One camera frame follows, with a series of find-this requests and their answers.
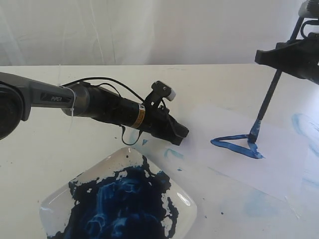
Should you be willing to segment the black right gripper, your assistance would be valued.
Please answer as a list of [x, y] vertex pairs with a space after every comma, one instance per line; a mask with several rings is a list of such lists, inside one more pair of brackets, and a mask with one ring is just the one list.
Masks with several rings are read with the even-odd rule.
[[277, 43], [273, 50], [257, 50], [255, 62], [318, 85], [319, 34], [311, 32], [303, 40]]

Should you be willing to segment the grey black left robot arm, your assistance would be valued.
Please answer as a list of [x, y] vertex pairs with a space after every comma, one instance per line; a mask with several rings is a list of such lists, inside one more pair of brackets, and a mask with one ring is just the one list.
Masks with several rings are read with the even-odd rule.
[[0, 74], [0, 137], [11, 134], [21, 121], [27, 121], [32, 107], [54, 108], [71, 117], [93, 120], [147, 132], [155, 138], [180, 145], [189, 133], [170, 114], [164, 99], [172, 101], [173, 89], [162, 81], [152, 84], [152, 91], [139, 102], [122, 97], [118, 90], [107, 90], [112, 82], [131, 88], [107, 77], [88, 77], [55, 86], [26, 77]]

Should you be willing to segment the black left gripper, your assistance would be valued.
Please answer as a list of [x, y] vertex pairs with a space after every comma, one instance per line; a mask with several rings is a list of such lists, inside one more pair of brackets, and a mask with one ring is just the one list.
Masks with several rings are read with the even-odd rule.
[[163, 139], [173, 145], [180, 146], [187, 137], [189, 130], [178, 123], [167, 110], [152, 107], [145, 107], [146, 113], [142, 122], [142, 131], [151, 134], [153, 137]]

